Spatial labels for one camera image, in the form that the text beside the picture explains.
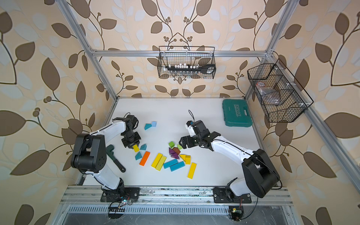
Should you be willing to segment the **yellow triangle block red pattern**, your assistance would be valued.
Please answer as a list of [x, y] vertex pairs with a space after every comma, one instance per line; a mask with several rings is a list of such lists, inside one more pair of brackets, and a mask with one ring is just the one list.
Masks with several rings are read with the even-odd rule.
[[136, 144], [133, 146], [133, 149], [134, 149], [135, 152], [139, 152], [139, 151], [140, 151], [139, 147], [138, 147]]

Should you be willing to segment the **teal triangular prism block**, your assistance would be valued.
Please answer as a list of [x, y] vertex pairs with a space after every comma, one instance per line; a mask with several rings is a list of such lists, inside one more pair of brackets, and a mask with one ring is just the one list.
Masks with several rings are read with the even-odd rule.
[[145, 150], [146, 150], [146, 148], [147, 148], [147, 145], [146, 145], [146, 144], [143, 144], [143, 145], [140, 147], [140, 150], [145, 151]]
[[136, 160], [140, 160], [142, 158], [142, 154], [141, 152], [138, 152], [136, 155], [135, 155], [135, 159]]
[[147, 130], [152, 127], [152, 124], [146, 123], [144, 126], [144, 130]]

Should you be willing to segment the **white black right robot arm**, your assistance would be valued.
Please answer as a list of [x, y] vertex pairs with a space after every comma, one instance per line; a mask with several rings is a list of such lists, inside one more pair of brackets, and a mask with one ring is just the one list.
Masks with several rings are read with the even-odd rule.
[[186, 129], [189, 135], [180, 139], [182, 148], [198, 146], [209, 149], [241, 166], [241, 177], [231, 180], [226, 185], [228, 200], [245, 194], [254, 194], [258, 198], [263, 198], [280, 181], [275, 166], [264, 150], [253, 151], [243, 148], [218, 132], [210, 132], [201, 120], [186, 122]]

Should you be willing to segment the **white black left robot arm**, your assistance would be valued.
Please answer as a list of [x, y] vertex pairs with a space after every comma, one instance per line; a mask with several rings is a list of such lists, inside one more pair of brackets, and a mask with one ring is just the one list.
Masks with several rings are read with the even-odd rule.
[[107, 158], [110, 158], [121, 172], [126, 169], [114, 156], [114, 148], [109, 150], [106, 143], [116, 136], [122, 136], [124, 147], [134, 150], [141, 140], [138, 132], [134, 131], [138, 124], [137, 117], [128, 113], [124, 118], [114, 118], [109, 125], [98, 131], [79, 134], [70, 158], [71, 167], [95, 178], [107, 196], [124, 197], [124, 182], [107, 165]]

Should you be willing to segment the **orange rectangular block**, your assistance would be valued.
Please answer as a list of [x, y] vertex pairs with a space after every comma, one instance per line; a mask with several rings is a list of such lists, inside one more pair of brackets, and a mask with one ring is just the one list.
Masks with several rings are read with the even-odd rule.
[[148, 160], [149, 156], [150, 156], [150, 152], [146, 151], [146, 152], [144, 153], [144, 155], [143, 155], [143, 157], [142, 157], [142, 159], [141, 159], [141, 161], [140, 161], [139, 165], [141, 165], [141, 166], [145, 166], [145, 164], [146, 164], [146, 162], [147, 162], [147, 160]]

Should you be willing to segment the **dark green pipe wrench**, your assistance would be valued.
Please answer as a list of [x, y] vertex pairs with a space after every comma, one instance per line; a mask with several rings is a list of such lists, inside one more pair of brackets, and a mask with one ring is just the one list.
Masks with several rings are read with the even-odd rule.
[[115, 165], [119, 168], [122, 173], [126, 172], [125, 167], [119, 162], [119, 160], [114, 155], [114, 146], [111, 144], [106, 147], [107, 156], [115, 163]]

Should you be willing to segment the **brown wooden block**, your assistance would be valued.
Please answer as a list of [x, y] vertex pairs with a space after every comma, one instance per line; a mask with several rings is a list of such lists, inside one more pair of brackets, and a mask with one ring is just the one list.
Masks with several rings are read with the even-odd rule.
[[181, 153], [181, 151], [177, 147], [174, 147], [172, 150], [176, 152], [178, 155], [180, 155]]

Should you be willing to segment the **yellow rectangular block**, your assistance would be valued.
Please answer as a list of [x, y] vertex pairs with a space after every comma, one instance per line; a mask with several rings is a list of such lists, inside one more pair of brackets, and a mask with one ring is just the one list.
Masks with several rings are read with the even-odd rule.
[[154, 159], [154, 161], [153, 161], [153, 163], [151, 165], [153, 168], [157, 167], [157, 165], [158, 165], [159, 161], [161, 160], [162, 156], [163, 156], [163, 154], [161, 154], [161, 153], [157, 154], [157, 156], [155, 157], [155, 159]]
[[196, 163], [191, 163], [189, 172], [188, 172], [188, 174], [187, 174], [187, 177], [188, 177], [189, 179], [193, 179], [194, 173], [195, 173], [195, 170], [196, 170], [196, 167], [197, 167], [197, 164], [196, 164]]

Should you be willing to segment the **purple triangular prism block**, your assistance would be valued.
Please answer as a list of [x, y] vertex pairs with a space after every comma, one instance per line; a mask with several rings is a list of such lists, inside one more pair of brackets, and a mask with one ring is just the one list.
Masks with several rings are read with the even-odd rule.
[[171, 157], [172, 157], [172, 158], [175, 158], [175, 159], [180, 159], [179, 155], [178, 155], [178, 154], [176, 154], [176, 153], [171, 154]]
[[175, 154], [176, 152], [173, 150], [173, 149], [171, 149], [171, 148], [169, 148], [169, 154], [170, 155], [173, 155], [173, 154]]

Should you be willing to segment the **teal rectangular block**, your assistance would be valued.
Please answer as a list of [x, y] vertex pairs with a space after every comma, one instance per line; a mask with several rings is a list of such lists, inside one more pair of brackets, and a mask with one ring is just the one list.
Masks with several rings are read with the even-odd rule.
[[179, 162], [177, 164], [174, 164], [174, 165], [170, 166], [170, 170], [172, 172], [174, 172], [174, 171], [176, 171], [176, 170], [178, 170], [180, 168], [183, 168], [185, 165], [186, 165], [185, 162], [182, 161], [182, 162]]
[[175, 165], [175, 164], [177, 164], [177, 163], [178, 163], [178, 160], [177, 160], [177, 159], [173, 159], [173, 160], [171, 160], [171, 161], [168, 161], [168, 162], [164, 163], [164, 164], [163, 164], [163, 167], [164, 167], [164, 169], [167, 169], [167, 168], [169, 168], [169, 167], [171, 167], [171, 166], [173, 166], [173, 165]]

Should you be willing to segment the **yellow-green rectangular block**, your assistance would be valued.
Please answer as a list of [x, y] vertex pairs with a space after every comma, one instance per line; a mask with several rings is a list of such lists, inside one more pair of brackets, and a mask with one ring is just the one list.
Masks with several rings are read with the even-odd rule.
[[162, 156], [160, 161], [158, 162], [157, 166], [155, 167], [156, 170], [160, 171], [166, 161], [167, 157], [166, 156]]

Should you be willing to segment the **green plastic tool case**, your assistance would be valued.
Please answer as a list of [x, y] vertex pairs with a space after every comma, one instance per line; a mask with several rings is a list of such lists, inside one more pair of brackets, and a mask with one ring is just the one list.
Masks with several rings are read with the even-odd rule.
[[225, 125], [228, 127], [251, 127], [253, 122], [247, 102], [243, 99], [224, 99], [222, 102]]

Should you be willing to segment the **plastic bag in basket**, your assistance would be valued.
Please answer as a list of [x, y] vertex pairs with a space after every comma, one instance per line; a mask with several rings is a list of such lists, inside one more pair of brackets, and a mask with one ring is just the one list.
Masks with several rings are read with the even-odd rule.
[[281, 95], [279, 90], [266, 87], [264, 82], [257, 82], [256, 88], [260, 94], [259, 101], [262, 105], [281, 105]]

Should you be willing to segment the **socket set rail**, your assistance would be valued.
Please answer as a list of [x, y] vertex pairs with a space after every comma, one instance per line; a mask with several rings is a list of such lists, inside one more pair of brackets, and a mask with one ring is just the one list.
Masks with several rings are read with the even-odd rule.
[[175, 65], [175, 66], [164, 66], [163, 70], [171, 71], [171, 72], [190, 72], [190, 73], [200, 73], [205, 75], [210, 75], [216, 72], [216, 65], [215, 64], [206, 64], [203, 66], [195, 65]]

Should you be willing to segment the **aluminium front rail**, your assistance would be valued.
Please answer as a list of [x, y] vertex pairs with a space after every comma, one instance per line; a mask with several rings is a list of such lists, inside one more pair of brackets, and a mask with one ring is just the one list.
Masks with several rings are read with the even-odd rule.
[[[245, 194], [230, 199], [223, 187], [207, 186], [126, 186], [123, 190], [125, 200], [133, 205], [258, 205], [293, 206], [286, 188], [271, 190], [259, 198]], [[61, 204], [105, 204], [118, 200], [114, 194], [105, 193], [100, 186], [68, 186]]]

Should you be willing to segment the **aluminium frame post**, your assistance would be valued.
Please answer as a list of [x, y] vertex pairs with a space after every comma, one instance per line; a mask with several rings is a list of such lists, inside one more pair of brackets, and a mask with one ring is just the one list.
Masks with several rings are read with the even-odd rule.
[[274, 56], [274, 52], [276, 46], [282, 37], [282, 34], [285, 32], [285, 28], [289, 23], [292, 15], [294, 14], [299, 1], [288, 1], [286, 7], [284, 9], [283, 14], [272, 34], [270, 42], [265, 51], [236, 51], [240, 57], [257, 57], [262, 58], [261, 63], [272, 62], [274, 63], [276, 58]]

